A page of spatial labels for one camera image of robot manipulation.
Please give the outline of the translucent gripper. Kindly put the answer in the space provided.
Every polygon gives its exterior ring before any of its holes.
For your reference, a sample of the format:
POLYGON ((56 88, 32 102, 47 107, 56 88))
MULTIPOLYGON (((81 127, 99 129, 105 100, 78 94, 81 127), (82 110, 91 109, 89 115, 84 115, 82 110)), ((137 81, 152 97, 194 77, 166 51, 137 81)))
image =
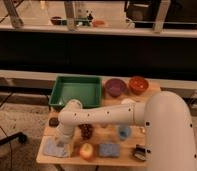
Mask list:
POLYGON ((62 150, 64 157, 71 157, 74 151, 74 142, 72 139, 68 141, 59 140, 57 146, 62 150))

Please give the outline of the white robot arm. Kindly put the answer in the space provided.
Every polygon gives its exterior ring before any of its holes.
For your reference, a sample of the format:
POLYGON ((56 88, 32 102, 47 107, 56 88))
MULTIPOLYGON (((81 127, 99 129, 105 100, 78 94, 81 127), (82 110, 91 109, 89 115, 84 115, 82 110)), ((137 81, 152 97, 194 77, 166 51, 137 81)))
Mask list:
POLYGON ((70 143, 80 124, 124 124, 145 128, 147 171, 197 171, 193 123, 187 104, 177 94, 161 91, 146 102, 126 99, 120 105, 84 109, 70 100, 58 115, 55 143, 70 143))

